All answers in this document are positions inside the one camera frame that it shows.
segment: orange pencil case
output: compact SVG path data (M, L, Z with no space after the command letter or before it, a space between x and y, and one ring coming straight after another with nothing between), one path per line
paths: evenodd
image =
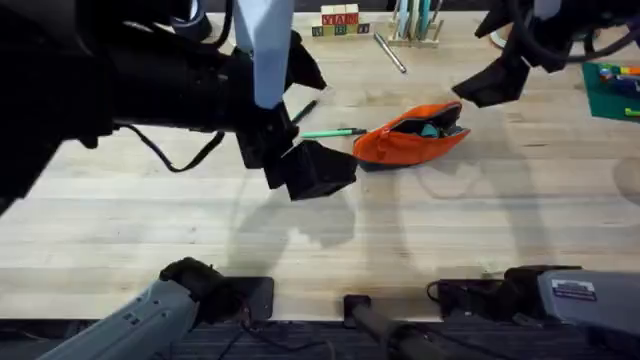
M356 139L353 156L365 171L422 164L449 152L469 133L456 125L462 104L415 107L381 128ZM425 127L435 129L425 136Z

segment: metal rod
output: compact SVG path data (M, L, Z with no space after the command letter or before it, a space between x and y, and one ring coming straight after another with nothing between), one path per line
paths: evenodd
M406 74L407 68L405 68L404 65L402 65L402 62L400 62L400 59L398 59L396 54L393 53L393 51L389 47L389 44L387 44L387 42L384 41L382 36L380 36L380 34L378 34L377 32L374 32L373 38L376 39L376 42L378 43L378 45L380 45L382 50L384 50L384 52L387 53L387 56L391 58L391 61L393 61L393 64L398 68L398 70L400 70L401 73Z
M444 20L440 20L438 24L438 28L436 29L436 33L433 34L433 41L438 41L438 36L440 36L440 30L442 30L442 25L444 25Z

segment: green pen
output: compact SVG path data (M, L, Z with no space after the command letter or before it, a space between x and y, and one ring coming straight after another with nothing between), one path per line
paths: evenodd
M624 109L624 114L629 117L640 117L640 111L634 111L630 108Z
M333 136L350 136L350 135L362 135L366 134L367 130L358 128L346 128L327 131L314 131L300 134L303 139L312 139L318 137L333 137Z

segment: green mat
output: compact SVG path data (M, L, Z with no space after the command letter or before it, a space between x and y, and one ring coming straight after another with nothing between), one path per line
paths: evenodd
M582 74L587 87L591 115L609 119L640 122L640 118L624 115L624 109L640 110L640 98L618 94L600 81L598 64L582 64Z

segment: wooden block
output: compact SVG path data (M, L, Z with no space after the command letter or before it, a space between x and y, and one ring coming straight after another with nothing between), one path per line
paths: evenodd
M320 13L322 15L333 15L333 6L332 5L320 6Z
M347 10L347 14L357 14L360 12L360 9L358 9L358 4L347 4L345 5L345 8Z
M347 35L347 25L336 25L336 36Z
M335 5L333 13L336 17L336 25L344 25L347 23L347 7L344 5Z
M358 34L368 34L370 24L358 24Z
M311 28L311 36L313 37L318 37L318 36L324 36L324 29L322 28L322 26L314 26Z
M320 7L320 12L322 13L322 26L336 24L336 16L333 6L323 5Z
M335 25L335 24L336 24L335 15L322 15L322 26Z
M358 13L347 14L347 25L358 24Z
M334 36L336 31L335 27L335 25L322 26L322 36Z

